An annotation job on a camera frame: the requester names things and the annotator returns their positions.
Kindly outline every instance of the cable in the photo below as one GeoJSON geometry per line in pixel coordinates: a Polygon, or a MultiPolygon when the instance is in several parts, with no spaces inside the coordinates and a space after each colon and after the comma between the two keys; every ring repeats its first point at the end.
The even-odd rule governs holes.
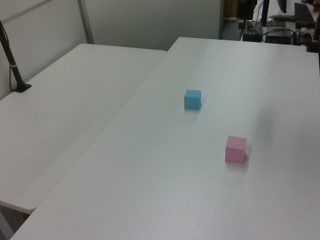
{"type": "Polygon", "coordinates": [[[254,24],[254,28],[253,28],[253,32],[251,33],[251,35],[254,34],[254,32],[256,32],[256,26],[257,26],[257,22],[258,22],[258,18],[259,18],[259,12],[260,12],[260,8],[262,6],[262,4],[264,4],[264,0],[262,1],[262,3],[260,4],[259,8],[257,9],[258,10],[258,14],[256,15],[256,20],[255,20],[255,24],[254,24]]]}
{"type": "MultiPolygon", "coordinates": [[[[9,44],[9,38],[8,38],[7,32],[6,32],[6,30],[5,30],[5,27],[4,27],[3,25],[1,25],[1,28],[2,28],[2,30],[3,30],[3,32],[4,32],[6,41],[8,42],[8,45],[10,45],[10,44],[9,44]]],[[[12,86],[11,86],[11,66],[10,66],[10,65],[9,65],[9,85],[10,85],[10,90],[11,90],[11,92],[13,92],[13,89],[12,89],[12,86]]]]}
{"type": "Polygon", "coordinates": [[[291,31],[291,32],[293,32],[294,34],[296,33],[295,31],[293,31],[292,29],[289,29],[289,28],[273,29],[273,30],[267,31],[265,34],[262,34],[262,37],[265,36],[265,35],[268,35],[268,34],[273,34],[273,33],[282,32],[282,31],[291,31]]]}
{"type": "MultiPolygon", "coordinates": [[[[265,1],[265,0],[262,1],[262,3],[260,4],[260,6],[261,6],[262,4],[264,4],[264,1],[265,1]]],[[[259,7],[260,7],[260,6],[259,6],[259,7]]],[[[253,13],[255,14],[257,11],[258,11],[258,8],[257,8],[253,13]]]]}
{"type": "Polygon", "coordinates": [[[241,41],[242,35],[244,34],[244,29],[241,30],[240,36],[239,36],[239,41],[241,41]]]}
{"type": "Polygon", "coordinates": [[[12,86],[11,86],[11,66],[9,66],[9,84],[10,84],[10,90],[11,92],[13,92],[12,86]]]}
{"type": "Polygon", "coordinates": [[[6,38],[7,42],[8,42],[8,44],[9,44],[9,38],[8,38],[7,32],[6,32],[6,30],[5,30],[5,27],[4,27],[3,25],[1,25],[1,28],[3,29],[5,38],[6,38]]]}

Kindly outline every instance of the electronic device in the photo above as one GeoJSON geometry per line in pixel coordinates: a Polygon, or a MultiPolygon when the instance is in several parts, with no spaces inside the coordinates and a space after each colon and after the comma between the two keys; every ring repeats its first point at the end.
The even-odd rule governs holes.
{"type": "Polygon", "coordinates": [[[314,28],[316,26],[314,18],[312,17],[312,14],[309,8],[307,7],[307,5],[295,2],[294,15],[296,18],[296,22],[295,22],[296,29],[314,28]]]}
{"type": "MultiPolygon", "coordinates": [[[[266,32],[276,30],[277,28],[268,27],[266,32]]],[[[291,45],[293,37],[296,36],[292,34],[291,31],[275,31],[265,35],[265,42],[269,44],[283,44],[291,45]]]]}

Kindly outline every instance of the tabletop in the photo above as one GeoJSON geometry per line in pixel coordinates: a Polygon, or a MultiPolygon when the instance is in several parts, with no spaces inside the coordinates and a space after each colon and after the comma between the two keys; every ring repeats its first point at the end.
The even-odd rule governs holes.
{"type": "Polygon", "coordinates": [[[179,38],[12,239],[319,239],[319,123],[317,54],[179,38]]]}
{"type": "Polygon", "coordinates": [[[81,44],[0,101],[0,205],[31,213],[165,51],[81,44]]]}

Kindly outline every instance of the gray wall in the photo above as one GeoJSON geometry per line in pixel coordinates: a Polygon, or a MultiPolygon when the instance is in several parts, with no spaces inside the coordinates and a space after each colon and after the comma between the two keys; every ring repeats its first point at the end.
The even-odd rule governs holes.
{"type": "Polygon", "coordinates": [[[223,0],[82,0],[95,44],[168,50],[178,37],[218,39],[223,0]]]}
{"type": "MultiPolygon", "coordinates": [[[[10,20],[4,28],[25,82],[77,45],[87,42],[77,0],[49,1],[10,20]]],[[[0,46],[0,99],[9,93],[9,63],[0,46]]]]}

